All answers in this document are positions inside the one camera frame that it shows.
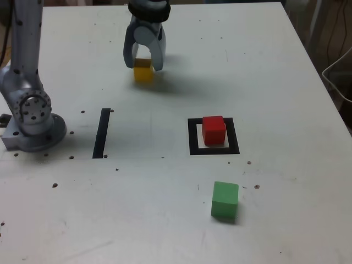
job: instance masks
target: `black square outline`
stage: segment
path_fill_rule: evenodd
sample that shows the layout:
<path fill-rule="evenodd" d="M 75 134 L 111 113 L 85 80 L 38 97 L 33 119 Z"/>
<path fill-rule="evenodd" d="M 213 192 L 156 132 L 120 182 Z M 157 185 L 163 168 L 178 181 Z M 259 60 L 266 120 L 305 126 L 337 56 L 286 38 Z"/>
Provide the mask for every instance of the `black square outline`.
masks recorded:
<path fill-rule="evenodd" d="M 224 117 L 226 125 L 227 138 L 229 147 L 215 147 L 215 148 L 199 148 L 197 125 L 203 123 L 202 118 L 188 119 L 188 140 L 189 140 L 189 155 L 228 155 L 239 154 L 238 142 L 235 132 L 235 126 L 231 117 Z"/>

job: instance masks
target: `yellow cube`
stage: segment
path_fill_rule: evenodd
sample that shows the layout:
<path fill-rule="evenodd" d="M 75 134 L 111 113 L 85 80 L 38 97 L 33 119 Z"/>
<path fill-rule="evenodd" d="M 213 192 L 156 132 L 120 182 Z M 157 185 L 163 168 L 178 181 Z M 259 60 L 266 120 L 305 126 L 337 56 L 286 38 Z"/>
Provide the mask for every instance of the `yellow cube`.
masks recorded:
<path fill-rule="evenodd" d="M 137 82 L 149 83 L 153 80 L 153 67 L 151 59 L 134 60 L 134 79 Z"/>

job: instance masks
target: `red cube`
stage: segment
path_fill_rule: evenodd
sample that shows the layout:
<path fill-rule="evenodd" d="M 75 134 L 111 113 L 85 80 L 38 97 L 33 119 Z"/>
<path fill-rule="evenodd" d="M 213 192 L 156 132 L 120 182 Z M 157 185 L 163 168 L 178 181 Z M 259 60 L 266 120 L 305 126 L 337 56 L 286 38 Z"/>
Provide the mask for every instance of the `red cube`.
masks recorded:
<path fill-rule="evenodd" d="M 224 118 L 221 116 L 203 117 L 202 133 L 206 146 L 223 145 L 226 135 Z"/>

